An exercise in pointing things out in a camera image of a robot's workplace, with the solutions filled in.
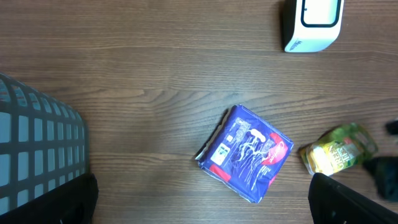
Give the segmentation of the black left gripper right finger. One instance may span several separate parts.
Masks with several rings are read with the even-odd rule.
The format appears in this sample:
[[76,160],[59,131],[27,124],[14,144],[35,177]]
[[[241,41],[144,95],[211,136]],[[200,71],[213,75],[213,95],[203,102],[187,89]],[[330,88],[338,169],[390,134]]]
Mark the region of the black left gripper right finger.
[[314,224],[397,224],[397,214],[334,179],[316,173],[308,201]]

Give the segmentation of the green yellow snack packet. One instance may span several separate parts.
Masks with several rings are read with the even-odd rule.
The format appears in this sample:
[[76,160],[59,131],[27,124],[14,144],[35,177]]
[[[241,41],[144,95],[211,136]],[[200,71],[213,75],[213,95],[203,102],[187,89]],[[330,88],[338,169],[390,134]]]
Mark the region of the green yellow snack packet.
[[368,131],[357,123],[337,126],[298,150],[310,174],[327,176],[361,164],[378,152]]

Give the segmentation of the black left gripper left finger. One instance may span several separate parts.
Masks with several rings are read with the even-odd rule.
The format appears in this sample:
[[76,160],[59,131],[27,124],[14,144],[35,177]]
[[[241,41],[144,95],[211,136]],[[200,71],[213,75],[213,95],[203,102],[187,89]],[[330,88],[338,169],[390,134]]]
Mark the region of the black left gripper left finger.
[[1,215],[1,224],[89,223],[98,200],[94,174],[83,174]]

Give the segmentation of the purple pad package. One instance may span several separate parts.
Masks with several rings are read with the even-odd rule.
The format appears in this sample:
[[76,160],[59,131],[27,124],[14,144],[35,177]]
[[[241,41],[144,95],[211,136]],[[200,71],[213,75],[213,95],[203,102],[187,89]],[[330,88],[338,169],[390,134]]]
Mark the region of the purple pad package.
[[259,203],[294,142],[244,107],[232,106],[195,160],[200,169],[242,198]]

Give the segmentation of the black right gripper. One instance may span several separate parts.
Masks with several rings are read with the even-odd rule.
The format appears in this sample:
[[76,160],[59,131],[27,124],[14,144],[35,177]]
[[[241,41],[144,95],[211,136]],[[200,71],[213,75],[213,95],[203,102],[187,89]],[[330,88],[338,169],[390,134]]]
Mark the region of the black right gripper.
[[379,156],[372,152],[363,167],[373,178],[378,194],[385,200],[397,201],[397,155]]

